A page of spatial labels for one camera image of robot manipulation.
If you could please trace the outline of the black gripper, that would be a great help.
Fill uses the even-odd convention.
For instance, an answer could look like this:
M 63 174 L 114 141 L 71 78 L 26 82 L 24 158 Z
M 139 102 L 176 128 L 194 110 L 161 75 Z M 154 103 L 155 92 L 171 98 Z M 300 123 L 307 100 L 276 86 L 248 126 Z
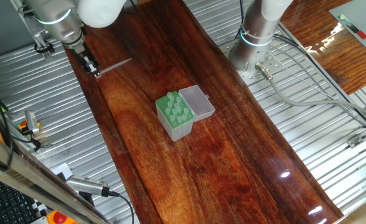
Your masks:
M 82 67 L 88 74 L 92 74 L 95 78 L 100 78 L 100 67 L 97 61 L 92 60 L 92 56 L 84 46 L 75 47 L 74 52 L 78 55 Z

